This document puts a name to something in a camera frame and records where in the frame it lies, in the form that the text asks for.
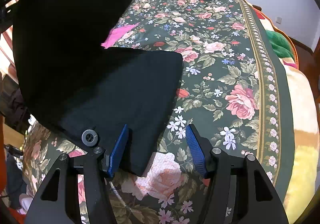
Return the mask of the floral green bedsheet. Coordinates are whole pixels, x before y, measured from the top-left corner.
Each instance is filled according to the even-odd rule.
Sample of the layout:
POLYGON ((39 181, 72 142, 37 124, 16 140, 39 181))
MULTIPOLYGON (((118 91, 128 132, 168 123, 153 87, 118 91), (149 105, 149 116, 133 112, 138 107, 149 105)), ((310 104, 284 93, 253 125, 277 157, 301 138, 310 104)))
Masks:
MULTIPOLYGON (((195 169, 185 138, 190 124, 231 156, 254 155, 283 204, 295 147, 289 87, 253 9, 244 0, 133 0, 115 28, 136 23, 112 47, 176 52, 183 69, 143 175, 120 162, 105 181, 116 223, 197 223, 209 180, 195 169)), ((82 144, 48 130, 30 162, 36 192, 61 154, 82 156, 99 145, 92 129, 82 144)), ((90 223, 82 176, 78 184, 82 223, 90 223)))

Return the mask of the black pants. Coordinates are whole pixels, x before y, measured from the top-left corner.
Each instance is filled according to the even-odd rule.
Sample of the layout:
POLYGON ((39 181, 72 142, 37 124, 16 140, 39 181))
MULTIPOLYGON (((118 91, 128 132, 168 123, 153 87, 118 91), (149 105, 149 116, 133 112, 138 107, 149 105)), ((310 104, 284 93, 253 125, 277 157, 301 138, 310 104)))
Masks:
POLYGON ((121 167, 142 176, 174 106, 183 61, 176 52, 103 47, 131 2, 19 0, 13 52, 23 100, 39 123, 77 144, 95 130, 106 150, 127 125, 121 167))

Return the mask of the pink folded pants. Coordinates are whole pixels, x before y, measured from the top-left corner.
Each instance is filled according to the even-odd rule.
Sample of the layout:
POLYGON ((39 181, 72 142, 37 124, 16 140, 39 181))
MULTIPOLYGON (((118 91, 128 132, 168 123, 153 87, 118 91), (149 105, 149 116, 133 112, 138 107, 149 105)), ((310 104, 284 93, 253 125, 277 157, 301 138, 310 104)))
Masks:
POLYGON ((122 39, 129 31, 131 31, 138 25, 139 23, 113 28, 110 31, 106 41, 104 41, 104 43, 101 43, 101 46, 105 49, 112 47, 116 43, 116 41, 122 39))

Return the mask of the yellow green fleece blanket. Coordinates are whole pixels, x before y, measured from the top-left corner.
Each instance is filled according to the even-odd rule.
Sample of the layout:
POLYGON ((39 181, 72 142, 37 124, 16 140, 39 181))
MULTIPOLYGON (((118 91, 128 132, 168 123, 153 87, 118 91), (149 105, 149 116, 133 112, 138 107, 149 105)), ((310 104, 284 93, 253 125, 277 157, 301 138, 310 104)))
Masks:
POLYGON ((316 211, 312 202, 316 194, 316 177, 319 163, 319 107, 315 103, 312 88, 306 75, 300 71, 298 52, 288 35, 278 29, 261 8, 253 5, 263 27, 277 32, 286 39, 293 57, 286 56, 280 61, 284 66, 292 104, 293 130, 295 134, 295 155, 289 186, 284 199, 284 208, 289 223, 302 223, 304 214, 316 211))

